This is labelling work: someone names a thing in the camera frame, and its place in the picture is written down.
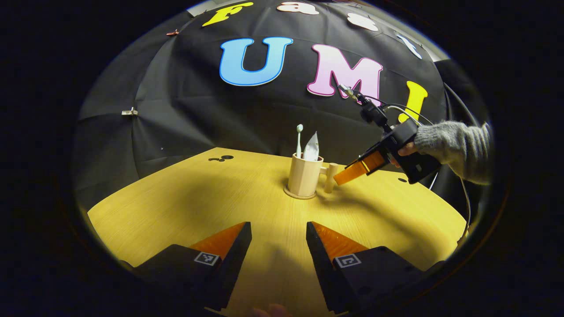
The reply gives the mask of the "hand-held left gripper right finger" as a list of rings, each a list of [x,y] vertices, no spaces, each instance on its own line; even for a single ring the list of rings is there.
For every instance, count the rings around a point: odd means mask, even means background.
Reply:
[[[385,246],[367,248],[309,221],[306,240],[327,309],[385,315],[425,289],[434,267],[418,269]]]

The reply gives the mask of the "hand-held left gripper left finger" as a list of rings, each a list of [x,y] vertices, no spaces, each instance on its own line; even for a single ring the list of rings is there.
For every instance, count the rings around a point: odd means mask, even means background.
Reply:
[[[251,241],[251,223],[243,221],[189,247],[171,244],[132,271],[171,295],[220,311],[228,305]]]

